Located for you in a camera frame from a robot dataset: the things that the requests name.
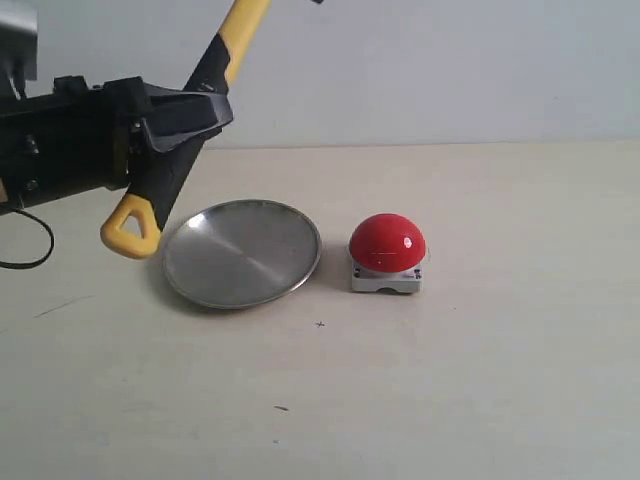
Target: yellow handle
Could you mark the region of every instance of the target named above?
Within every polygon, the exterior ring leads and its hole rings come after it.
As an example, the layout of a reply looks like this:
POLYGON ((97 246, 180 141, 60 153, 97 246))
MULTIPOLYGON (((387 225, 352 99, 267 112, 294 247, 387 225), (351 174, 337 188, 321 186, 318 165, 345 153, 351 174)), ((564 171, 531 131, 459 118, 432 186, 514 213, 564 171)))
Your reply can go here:
POLYGON ((229 85, 236 79, 244 55, 270 4, 271 0, 236 0, 218 30, 231 57, 224 74, 229 85))
POLYGON ((137 195, 126 194, 100 230, 103 243, 125 257, 143 259, 158 250, 162 232, 156 223, 151 202, 137 195), (140 225, 142 236, 124 229, 133 217, 140 225))

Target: metal plate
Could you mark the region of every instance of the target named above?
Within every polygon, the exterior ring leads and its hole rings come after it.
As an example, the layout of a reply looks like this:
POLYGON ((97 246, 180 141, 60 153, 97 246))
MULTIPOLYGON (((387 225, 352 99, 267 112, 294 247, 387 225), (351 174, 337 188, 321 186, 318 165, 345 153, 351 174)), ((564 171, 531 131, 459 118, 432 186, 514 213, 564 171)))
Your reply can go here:
POLYGON ((299 211, 267 200, 216 205, 186 221, 164 251, 175 290, 212 308, 247 308, 302 285, 320 260, 320 235, 299 211))

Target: black cable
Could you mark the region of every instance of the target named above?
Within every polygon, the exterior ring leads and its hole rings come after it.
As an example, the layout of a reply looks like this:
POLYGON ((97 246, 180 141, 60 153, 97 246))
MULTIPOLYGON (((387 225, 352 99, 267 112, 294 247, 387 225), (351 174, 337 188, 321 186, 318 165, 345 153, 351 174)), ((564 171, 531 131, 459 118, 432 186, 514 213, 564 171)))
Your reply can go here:
POLYGON ((49 245, 49 251, 47 253, 44 254, 44 256, 34 262, 25 262, 25 263, 14 263, 14 262, 2 262, 0 261, 0 268, 6 268, 9 270, 30 270, 32 268, 36 268, 39 267, 40 265, 42 265, 44 262, 46 262, 49 257, 51 256, 51 253, 53 252, 53 247, 55 245, 55 237, 53 236, 53 230, 51 230, 51 227, 49 225, 47 225, 44 220, 40 220, 38 217, 36 217, 35 215, 32 215, 28 212, 25 212, 24 210, 18 210, 16 208, 7 208, 8 211, 13 212, 13 213, 17 213, 18 215, 22 215, 23 217, 27 217, 30 220, 33 220, 34 222, 40 224, 42 226, 42 228, 45 229, 45 231, 47 232, 47 234, 49 234, 49 239, 51 241, 51 244, 49 245))

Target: red button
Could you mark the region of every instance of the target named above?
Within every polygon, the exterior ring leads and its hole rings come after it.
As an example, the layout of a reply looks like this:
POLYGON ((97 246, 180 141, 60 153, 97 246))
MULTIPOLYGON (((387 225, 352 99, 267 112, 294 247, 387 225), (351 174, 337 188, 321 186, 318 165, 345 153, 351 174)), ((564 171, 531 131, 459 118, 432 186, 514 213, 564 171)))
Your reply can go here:
POLYGON ((427 244, 420 229, 409 219, 381 213, 356 228, 349 251, 368 270, 397 273, 418 265, 427 253, 427 244))

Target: white wall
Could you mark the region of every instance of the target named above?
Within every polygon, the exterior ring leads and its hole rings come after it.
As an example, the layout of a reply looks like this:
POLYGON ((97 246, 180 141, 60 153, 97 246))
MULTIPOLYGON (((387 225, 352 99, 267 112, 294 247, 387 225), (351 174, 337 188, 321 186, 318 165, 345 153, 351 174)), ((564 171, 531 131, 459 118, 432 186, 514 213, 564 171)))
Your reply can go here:
MULTIPOLYGON (((180 87, 231 0, 31 0, 40 81, 180 87)), ((274 0, 220 146, 640 135, 637 0, 274 0)))

